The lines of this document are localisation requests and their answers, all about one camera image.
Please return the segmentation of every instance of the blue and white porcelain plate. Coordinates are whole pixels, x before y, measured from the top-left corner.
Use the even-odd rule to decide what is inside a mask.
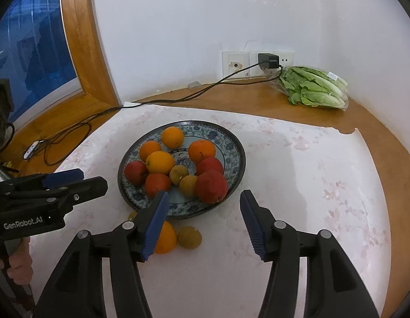
[[[168,149],[161,140],[161,133],[168,127],[178,127],[184,133],[184,142],[179,149]],[[135,187],[124,176],[124,168],[134,160],[140,160],[139,150],[146,141],[157,141],[161,144],[162,150],[174,156],[176,165],[184,165],[189,169],[189,173],[196,173],[196,165],[190,160],[188,155],[189,145],[196,140],[209,140],[214,143],[216,149],[215,157],[220,160],[224,167],[224,177],[227,179],[229,191],[225,199],[218,204],[210,206],[200,202],[198,199],[185,198],[179,188],[172,186],[170,195],[170,210],[168,219],[186,219],[203,214],[217,205],[223,203],[237,188],[242,180],[246,167],[245,150],[236,136],[226,128],[203,121],[182,121],[163,125],[137,140],[124,155],[118,170],[118,185],[120,192],[127,203],[139,210],[149,205],[150,199],[146,196],[142,187]]]

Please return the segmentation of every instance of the human hand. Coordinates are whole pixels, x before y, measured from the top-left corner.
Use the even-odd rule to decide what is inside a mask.
[[[28,285],[33,277],[33,269],[31,267],[33,261],[31,259],[30,237],[25,237],[21,241],[15,252],[9,256],[9,269],[7,270],[9,278],[13,279],[17,285]],[[3,269],[4,264],[0,259],[0,269]]]

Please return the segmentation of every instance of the window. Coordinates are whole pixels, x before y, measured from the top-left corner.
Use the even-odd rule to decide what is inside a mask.
[[[14,0],[0,21],[0,78],[8,78],[14,122],[76,78],[62,25],[60,0]]]

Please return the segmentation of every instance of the black power cord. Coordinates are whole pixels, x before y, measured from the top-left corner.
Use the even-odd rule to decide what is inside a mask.
[[[38,154],[40,154],[42,151],[44,151],[44,153],[43,153],[43,162],[45,163],[45,165],[47,165],[47,166],[58,165],[60,162],[63,162],[79,145],[81,145],[81,143],[84,140],[87,139],[87,137],[89,136],[89,134],[92,130],[92,126],[91,126],[90,122],[92,122],[93,120],[95,120],[98,117],[101,117],[101,116],[106,115],[107,113],[110,113],[110,112],[113,112],[113,111],[118,111],[118,110],[122,110],[122,109],[138,108],[139,106],[148,105],[148,104],[183,103],[184,101],[190,101],[190,100],[193,100],[193,99],[201,96],[202,94],[204,94],[205,92],[209,91],[211,88],[213,88],[217,85],[221,85],[221,84],[225,84],[225,85],[253,85],[253,84],[256,84],[256,83],[273,81],[273,80],[276,80],[280,77],[280,75],[283,72],[283,67],[282,66],[280,66],[280,71],[279,71],[278,75],[273,77],[273,78],[270,78],[270,79],[254,81],[254,82],[244,82],[244,83],[224,82],[225,80],[229,79],[233,75],[236,75],[240,72],[244,72],[245,70],[251,69],[251,68],[256,67],[257,65],[261,65],[263,63],[267,63],[267,62],[256,63],[254,65],[250,65],[249,67],[240,69],[240,70],[238,70],[238,71],[236,71],[236,72],[222,78],[218,82],[215,82],[215,83],[211,84],[210,86],[205,87],[204,89],[201,89],[198,92],[194,92],[192,94],[189,94],[189,95],[187,95],[183,98],[179,98],[179,99],[154,99],[154,100],[150,100],[150,101],[145,101],[143,103],[139,103],[138,105],[135,105],[135,106],[116,106],[116,107],[113,107],[113,108],[106,109],[102,112],[95,113],[94,115],[86,117],[86,118],[82,119],[81,121],[77,122],[76,124],[73,124],[72,126],[62,130],[61,132],[59,132],[58,134],[52,136],[51,138],[42,140],[43,142],[42,142],[41,146],[38,149],[36,149],[36,151],[32,154],[32,156],[30,158],[33,158],[33,157],[37,156]],[[81,139],[81,141],[79,143],[77,143],[77,145],[69,153],[67,153],[64,157],[62,157],[58,161],[55,161],[53,163],[49,163],[47,161],[47,150],[48,150],[49,146],[51,146],[53,144],[60,143],[62,140],[64,140],[64,138],[66,138],[73,131],[75,131],[75,130],[77,130],[77,129],[85,126],[85,125],[88,126],[88,130],[87,130],[85,136],[83,136],[83,138]]]
[[[9,146],[9,144],[11,143],[12,139],[14,138],[14,134],[15,134],[15,126],[14,124],[12,124],[11,122],[8,122],[6,124],[6,129],[8,129],[9,127],[12,128],[12,132],[11,132],[11,136],[9,137],[8,141],[6,141],[6,143],[3,145],[3,147],[0,149],[0,153],[2,153],[6,147]]]
[[[0,164],[0,168],[3,169],[3,170],[6,170],[8,172],[13,172],[13,173],[18,173],[19,172],[16,169],[13,169],[11,167],[8,167],[8,166],[2,165],[2,164]]]

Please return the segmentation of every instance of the wall outlet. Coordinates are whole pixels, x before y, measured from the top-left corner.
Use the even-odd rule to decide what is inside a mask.
[[[258,54],[262,53],[269,53],[269,54],[274,54],[274,55],[279,55],[280,57],[280,65],[283,66],[283,68],[290,67],[293,65],[293,61],[295,59],[295,53],[294,52],[280,52],[280,51],[251,51],[249,53],[249,63],[254,65],[255,63],[258,63]],[[264,73],[259,66],[253,67],[249,70],[249,75],[250,77],[256,77],[256,76],[264,76],[264,75],[273,75],[277,73],[279,69],[267,69],[266,72]]]
[[[243,68],[249,67],[249,53],[247,52],[223,52],[223,77],[235,73]],[[230,77],[239,79],[250,77],[250,69]]]

